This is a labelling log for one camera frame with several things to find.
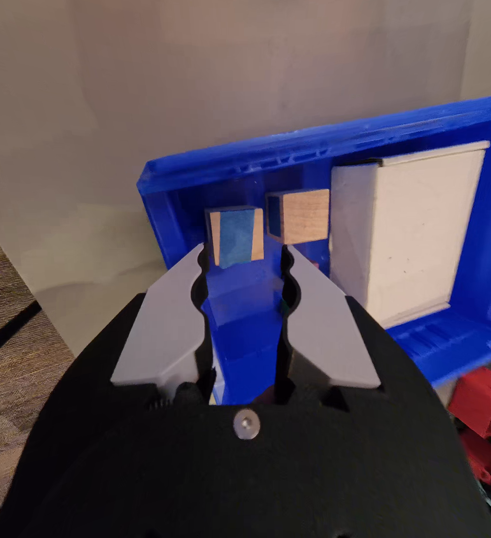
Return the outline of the blue taped wooden cube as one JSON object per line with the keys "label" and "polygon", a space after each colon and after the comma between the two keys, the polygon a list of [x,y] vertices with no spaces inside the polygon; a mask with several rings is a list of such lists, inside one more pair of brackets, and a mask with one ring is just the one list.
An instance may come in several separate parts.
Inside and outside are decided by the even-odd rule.
{"label": "blue taped wooden cube", "polygon": [[265,194],[266,232],[281,244],[326,240],[330,190],[297,190]]}
{"label": "blue taped wooden cube", "polygon": [[229,268],[264,259],[264,213],[250,205],[206,208],[207,235],[215,266]]}

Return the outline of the blue plastic bin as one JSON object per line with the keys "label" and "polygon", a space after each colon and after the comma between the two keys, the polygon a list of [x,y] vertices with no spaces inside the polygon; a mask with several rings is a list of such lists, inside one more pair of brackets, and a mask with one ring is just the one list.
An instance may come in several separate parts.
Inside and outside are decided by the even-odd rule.
{"label": "blue plastic bin", "polygon": [[[335,166],[391,168],[391,157],[489,142],[450,307],[388,328],[433,387],[491,362],[491,97],[312,127],[178,153],[146,163],[137,188],[165,265],[207,241],[208,208],[260,207],[265,194],[330,186]],[[215,401],[247,404],[273,384],[281,331],[281,244],[265,258],[207,274],[219,369]]]}

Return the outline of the white cardboard box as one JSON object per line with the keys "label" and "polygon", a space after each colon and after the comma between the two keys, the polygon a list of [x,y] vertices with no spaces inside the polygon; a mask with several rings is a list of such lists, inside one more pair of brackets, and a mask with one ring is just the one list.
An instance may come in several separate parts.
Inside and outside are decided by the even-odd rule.
{"label": "white cardboard box", "polygon": [[335,166],[330,279],[384,328],[449,308],[488,140]]}

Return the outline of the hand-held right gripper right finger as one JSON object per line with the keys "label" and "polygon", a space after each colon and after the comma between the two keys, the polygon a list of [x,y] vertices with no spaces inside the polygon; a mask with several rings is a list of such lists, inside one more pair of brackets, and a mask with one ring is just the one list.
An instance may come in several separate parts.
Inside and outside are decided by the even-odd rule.
{"label": "hand-held right gripper right finger", "polygon": [[376,373],[347,295],[292,245],[281,250],[286,310],[278,341],[275,401],[311,389],[320,402],[334,388],[378,389]]}

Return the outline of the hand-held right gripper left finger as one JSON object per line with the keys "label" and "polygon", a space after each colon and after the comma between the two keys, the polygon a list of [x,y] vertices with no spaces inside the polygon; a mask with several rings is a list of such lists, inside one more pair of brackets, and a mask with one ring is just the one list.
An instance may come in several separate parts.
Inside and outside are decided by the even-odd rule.
{"label": "hand-held right gripper left finger", "polygon": [[148,288],[111,375],[114,386],[155,384],[171,400],[189,382],[210,399],[214,353],[202,309],[209,267],[207,244],[200,243]]}

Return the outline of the black floor bar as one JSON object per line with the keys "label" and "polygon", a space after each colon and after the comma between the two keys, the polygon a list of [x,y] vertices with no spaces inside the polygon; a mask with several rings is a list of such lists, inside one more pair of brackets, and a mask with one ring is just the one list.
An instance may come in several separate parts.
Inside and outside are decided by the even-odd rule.
{"label": "black floor bar", "polygon": [[38,313],[41,306],[37,300],[32,301],[26,308],[10,319],[0,328],[0,348],[2,348],[16,333],[25,327]]}

